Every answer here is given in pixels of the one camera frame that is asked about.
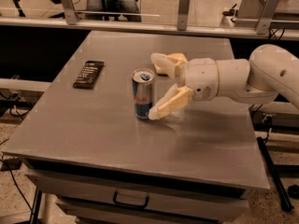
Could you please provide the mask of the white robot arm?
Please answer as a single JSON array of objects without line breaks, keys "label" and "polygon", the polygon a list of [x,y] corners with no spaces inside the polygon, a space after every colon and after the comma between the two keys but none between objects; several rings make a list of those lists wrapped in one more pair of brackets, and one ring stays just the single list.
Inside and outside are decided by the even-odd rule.
[{"label": "white robot arm", "polygon": [[299,108],[299,59],[279,46],[261,45],[247,60],[188,61],[180,53],[153,53],[150,59],[176,81],[149,110],[151,120],[164,118],[191,101],[210,101],[216,97],[265,105],[282,95]]}]

